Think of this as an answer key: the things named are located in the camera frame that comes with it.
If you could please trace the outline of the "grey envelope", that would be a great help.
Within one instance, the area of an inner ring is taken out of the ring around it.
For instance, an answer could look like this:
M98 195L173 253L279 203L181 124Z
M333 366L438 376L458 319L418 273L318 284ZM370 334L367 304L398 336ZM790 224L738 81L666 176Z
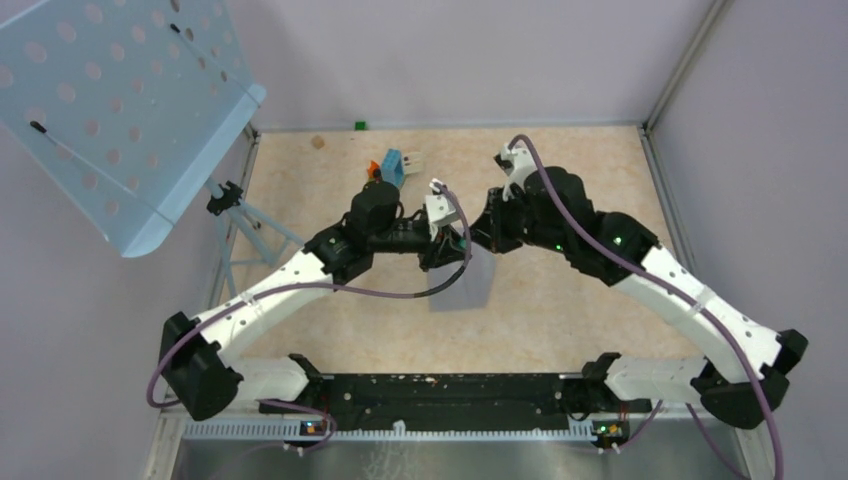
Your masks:
M447 289L428 298L429 310L446 313L484 308L492 292L495 271L495 256L473 244L465 272Z

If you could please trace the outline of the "colourful toy block assembly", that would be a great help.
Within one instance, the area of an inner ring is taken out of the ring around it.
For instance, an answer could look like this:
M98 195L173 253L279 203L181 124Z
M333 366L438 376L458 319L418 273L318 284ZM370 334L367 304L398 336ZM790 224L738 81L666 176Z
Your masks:
M371 161L366 169L366 183L388 182L400 189L408 177L421 173L425 167L422 152L402 152L389 149L380 163Z

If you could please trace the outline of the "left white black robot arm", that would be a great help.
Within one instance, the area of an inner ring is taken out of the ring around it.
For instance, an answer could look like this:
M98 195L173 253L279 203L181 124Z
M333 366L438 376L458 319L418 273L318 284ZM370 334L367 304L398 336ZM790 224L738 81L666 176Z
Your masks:
M414 254L423 271L459 262L441 284L425 291L387 293L407 300L446 290L471 259L471 232L457 195L434 179L420 210L400 216L400 191L370 183L351 200L348 212L316 233L283 266L224 304L190 317L177 312L164 321L158 363L147 386L154 408L181 406L195 421L223 412L238 397L244 376L235 363L275 325L302 307L343 291L376 297L352 286L377 254Z

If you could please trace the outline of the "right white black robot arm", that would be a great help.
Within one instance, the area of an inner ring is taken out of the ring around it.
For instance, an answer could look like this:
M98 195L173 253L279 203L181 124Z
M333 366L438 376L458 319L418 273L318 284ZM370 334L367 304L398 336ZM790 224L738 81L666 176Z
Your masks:
M808 346L800 332L771 330L731 306L630 215L596 210L582 180L560 167L491 189L471 236L496 254L526 245L558 253L699 348L685 359L607 352L586 363L586 412L612 412L632 400L697 403L732 427L752 430L781 405L788 375Z

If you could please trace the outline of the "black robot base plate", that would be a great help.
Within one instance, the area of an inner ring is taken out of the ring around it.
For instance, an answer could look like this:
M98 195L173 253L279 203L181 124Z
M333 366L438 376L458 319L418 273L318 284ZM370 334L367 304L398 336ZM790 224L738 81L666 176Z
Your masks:
M649 400L622 402L599 381L574 373L321 373L303 355L308 383L284 406L261 404L262 414L295 406L331 416L340 431L525 432L565 430L597 414L648 413Z

